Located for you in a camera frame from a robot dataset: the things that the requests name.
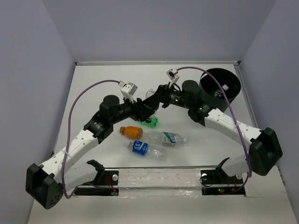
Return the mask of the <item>clear bottle white cap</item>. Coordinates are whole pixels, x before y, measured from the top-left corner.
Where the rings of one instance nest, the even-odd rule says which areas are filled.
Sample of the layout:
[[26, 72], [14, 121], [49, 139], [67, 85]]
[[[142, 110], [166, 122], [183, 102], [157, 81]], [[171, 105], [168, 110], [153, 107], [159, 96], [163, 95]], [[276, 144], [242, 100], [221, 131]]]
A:
[[152, 95], [154, 95], [156, 93], [156, 91], [154, 89], [150, 89], [146, 92], [145, 98], [149, 98]]

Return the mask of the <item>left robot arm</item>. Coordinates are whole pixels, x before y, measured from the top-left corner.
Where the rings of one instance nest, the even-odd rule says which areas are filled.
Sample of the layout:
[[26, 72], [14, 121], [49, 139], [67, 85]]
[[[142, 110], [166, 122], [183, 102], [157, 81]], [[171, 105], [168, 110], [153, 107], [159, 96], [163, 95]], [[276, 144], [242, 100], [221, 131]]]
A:
[[67, 193], [64, 174], [89, 150], [98, 146], [114, 130], [113, 125], [129, 117], [144, 121], [158, 109], [161, 98], [128, 99], [120, 104], [115, 95], [104, 97], [99, 110], [84, 125], [65, 150], [40, 165], [33, 163], [26, 172], [25, 190], [45, 209], [51, 209]]

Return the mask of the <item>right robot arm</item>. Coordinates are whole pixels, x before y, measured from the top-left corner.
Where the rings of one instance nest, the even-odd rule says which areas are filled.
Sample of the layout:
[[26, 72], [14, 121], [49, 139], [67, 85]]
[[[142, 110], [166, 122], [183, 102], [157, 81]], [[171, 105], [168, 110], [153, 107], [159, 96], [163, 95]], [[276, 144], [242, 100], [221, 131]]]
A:
[[147, 91], [146, 99], [155, 104], [162, 103], [164, 108], [169, 105], [186, 108], [189, 117], [196, 123], [242, 145], [244, 155], [228, 157], [217, 166], [215, 178], [218, 182], [226, 183], [232, 176], [243, 173], [266, 176], [283, 155], [274, 130], [251, 127], [224, 113], [230, 103], [225, 101], [220, 88], [205, 92], [201, 85], [187, 80], [178, 90], [168, 84], [160, 85], [156, 91], [151, 89]]

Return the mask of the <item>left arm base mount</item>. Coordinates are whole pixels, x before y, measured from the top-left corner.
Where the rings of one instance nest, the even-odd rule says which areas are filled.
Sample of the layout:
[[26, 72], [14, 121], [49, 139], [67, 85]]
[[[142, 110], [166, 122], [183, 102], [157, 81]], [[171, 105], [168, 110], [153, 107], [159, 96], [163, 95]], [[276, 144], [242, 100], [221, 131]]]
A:
[[95, 178], [92, 181], [79, 186], [75, 195], [77, 196], [118, 196], [118, 170], [105, 169], [103, 165], [96, 160], [90, 160], [88, 165], [94, 167], [96, 171]]

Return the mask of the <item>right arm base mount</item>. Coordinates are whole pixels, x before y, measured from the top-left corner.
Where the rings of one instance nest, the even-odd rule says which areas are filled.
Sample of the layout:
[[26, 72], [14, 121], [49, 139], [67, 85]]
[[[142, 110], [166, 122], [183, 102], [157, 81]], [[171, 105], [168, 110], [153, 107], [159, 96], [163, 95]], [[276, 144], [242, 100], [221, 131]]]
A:
[[236, 176], [229, 177], [221, 168], [229, 158], [224, 159], [214, 169], [204, 169], [200, 172], [199, 182], [204, 196], [243, 195], [246, 196], [243, 180]]

